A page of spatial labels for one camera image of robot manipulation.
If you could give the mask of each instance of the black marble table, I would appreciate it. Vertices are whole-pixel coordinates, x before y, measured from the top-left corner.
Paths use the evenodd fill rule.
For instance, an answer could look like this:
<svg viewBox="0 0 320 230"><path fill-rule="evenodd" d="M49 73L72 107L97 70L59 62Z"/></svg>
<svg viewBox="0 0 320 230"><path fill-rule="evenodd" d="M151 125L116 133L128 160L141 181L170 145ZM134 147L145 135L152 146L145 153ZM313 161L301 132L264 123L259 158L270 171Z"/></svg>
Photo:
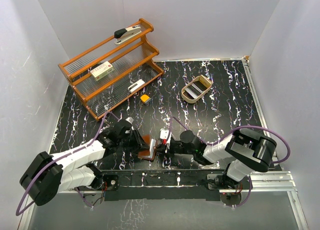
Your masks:
<svg viewBox="0 0 320 230"><path fill-rule="evenodd" d="M216 141L239 125L261 126L254 98L241 60L163 61L157 64L164 75L118 106L113 113L119 118L132 117L141 135L159 138L161 129L169 128L171 116L177 117L194 134L206 141ZM193 78L204 75L212 81L211 90L197 103L189 104L181 96L182 88ZM152 102L144 105L140 96L147 94ZM108 116L104 126L116 120ZM69 87L64 99L50 153L74 148L94 137L100 122L88 113ZM183 128L175 121L172 133L178 139ZM224 169L230 161L206 166ZM153 162L141 160L121 149L95 162L102 170L175 170L202 169L191 155L165 157L157 155Z"/></svg>

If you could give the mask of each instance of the yellow object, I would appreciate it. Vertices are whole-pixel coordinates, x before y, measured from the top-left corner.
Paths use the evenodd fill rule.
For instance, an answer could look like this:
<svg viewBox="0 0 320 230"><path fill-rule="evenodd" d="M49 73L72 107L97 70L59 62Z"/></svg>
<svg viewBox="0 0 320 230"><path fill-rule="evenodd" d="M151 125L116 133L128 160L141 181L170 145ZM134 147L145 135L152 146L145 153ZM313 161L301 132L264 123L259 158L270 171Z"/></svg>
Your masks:
<svg viewBox="0 0 320 230"><path fill-rule="evenodd" d="M140 99L144 104L148 104L151 101L151 98L146 94L143 94Z"/></svg>

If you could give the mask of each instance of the gray wall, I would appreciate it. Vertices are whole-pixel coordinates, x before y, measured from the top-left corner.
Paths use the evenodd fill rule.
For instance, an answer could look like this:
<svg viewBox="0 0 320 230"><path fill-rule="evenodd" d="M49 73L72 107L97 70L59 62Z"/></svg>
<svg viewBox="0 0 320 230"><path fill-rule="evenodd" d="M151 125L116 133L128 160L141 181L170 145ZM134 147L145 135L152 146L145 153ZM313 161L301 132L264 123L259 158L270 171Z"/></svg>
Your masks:
<svg viewBox="0 0 320 230"><path fill-rule="evenodd" d="M320 0L280 0L249 63L268 127L292 148L283 165L293 174L315 230L320 224L319 13Z"/></svg>
<svg viewBox="0 0 320 230"><path fill-rule="evenodd" d="M17 229L20 177L51 144L68 60L37 0L0 0L0 228Z"/></svg>
<svg viewBox="0 0 320 230"><path fill-rule="evenodd" d="M250 55L279 0L39 0L73 57L139 18L156 59Z"/></svg>

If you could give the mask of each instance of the stapler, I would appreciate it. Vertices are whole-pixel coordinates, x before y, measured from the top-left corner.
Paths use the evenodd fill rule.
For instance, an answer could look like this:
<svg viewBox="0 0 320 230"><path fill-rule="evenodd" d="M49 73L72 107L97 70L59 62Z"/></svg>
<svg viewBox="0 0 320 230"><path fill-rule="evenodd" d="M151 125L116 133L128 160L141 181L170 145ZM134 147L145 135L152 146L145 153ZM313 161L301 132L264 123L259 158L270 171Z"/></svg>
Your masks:
<svg viewBox="0 0 320 230"><path fill-rule="evenodd" d="M114 43L116 45L122 44L139 33L141 33L141 27L139 25L119 29L114 32Z"/></svg>

